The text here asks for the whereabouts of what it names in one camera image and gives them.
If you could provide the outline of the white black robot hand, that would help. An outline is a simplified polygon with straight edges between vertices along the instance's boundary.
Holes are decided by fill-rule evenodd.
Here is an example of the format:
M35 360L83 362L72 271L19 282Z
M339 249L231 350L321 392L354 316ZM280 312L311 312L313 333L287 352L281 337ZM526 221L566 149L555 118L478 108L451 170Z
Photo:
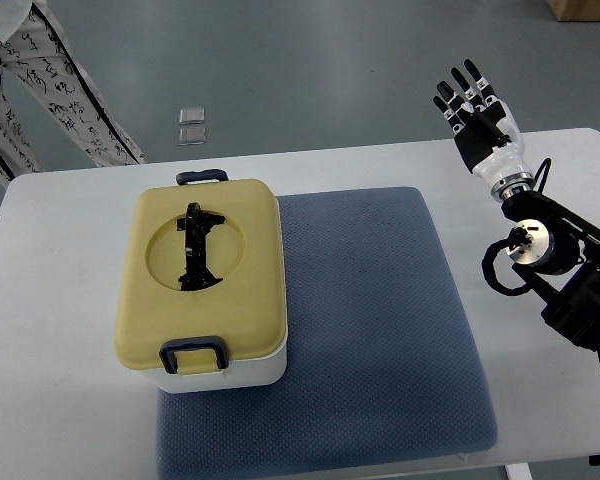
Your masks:
M508 105L472 60L465 60L464 68L465 72L451 69L459 88L438 83L433 102L449 124L468 171L481 178L501 203L533 189L536 180L524 162L525 143Z

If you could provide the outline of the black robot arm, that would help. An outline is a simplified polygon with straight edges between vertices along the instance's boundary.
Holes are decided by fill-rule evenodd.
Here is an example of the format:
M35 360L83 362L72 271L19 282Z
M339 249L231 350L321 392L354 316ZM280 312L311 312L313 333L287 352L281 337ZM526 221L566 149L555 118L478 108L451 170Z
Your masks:
M514 225L487 248L483 276L502 295L538 295L544 322L600 364L600 228L544 194L550 167L547 158L531 189L504 192L501 210Z

